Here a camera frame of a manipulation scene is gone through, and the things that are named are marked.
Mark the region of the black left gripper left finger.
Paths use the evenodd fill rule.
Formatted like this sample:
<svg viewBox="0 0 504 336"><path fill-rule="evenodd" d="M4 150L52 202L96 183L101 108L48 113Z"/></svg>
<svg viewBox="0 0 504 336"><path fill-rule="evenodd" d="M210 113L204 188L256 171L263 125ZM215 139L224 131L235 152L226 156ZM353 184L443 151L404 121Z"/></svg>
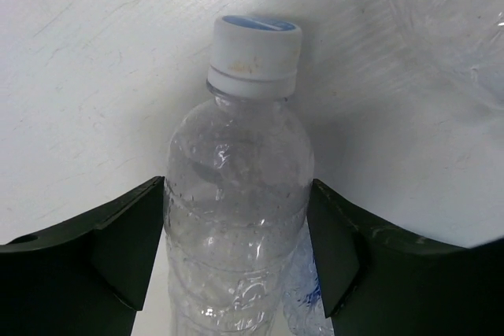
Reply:
<svg viewBox="0 0 504 336"><path fill-rule="evenodd" d="M3 335L130 335L163 227L165 179L1 247Z"/></svg>

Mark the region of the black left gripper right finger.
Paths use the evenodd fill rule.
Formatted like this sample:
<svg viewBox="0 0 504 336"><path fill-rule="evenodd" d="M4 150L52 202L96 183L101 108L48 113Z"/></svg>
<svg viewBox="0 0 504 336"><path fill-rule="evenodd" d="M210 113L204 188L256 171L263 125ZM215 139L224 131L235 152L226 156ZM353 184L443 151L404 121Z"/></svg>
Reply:
<svg viewBox="0 0 504 336"><path fill-rule="evenodd" d="M403 229L320 180L307 212L337 335L500 335L503 241L462 248Z"/></svg>

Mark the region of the clear bottle white cap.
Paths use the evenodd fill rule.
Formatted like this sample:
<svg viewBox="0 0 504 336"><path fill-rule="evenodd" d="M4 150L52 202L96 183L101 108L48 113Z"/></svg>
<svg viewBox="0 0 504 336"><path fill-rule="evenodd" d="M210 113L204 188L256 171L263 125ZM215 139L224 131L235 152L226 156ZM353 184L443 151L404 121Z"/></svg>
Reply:
<svg viewBox="0 0 504 336"><path fill-rule="evenodd" d="M305 223L313 149L287 107L299 26L227 15L206 86L169 146L165 224L172 335L267 335Z"/></svg>

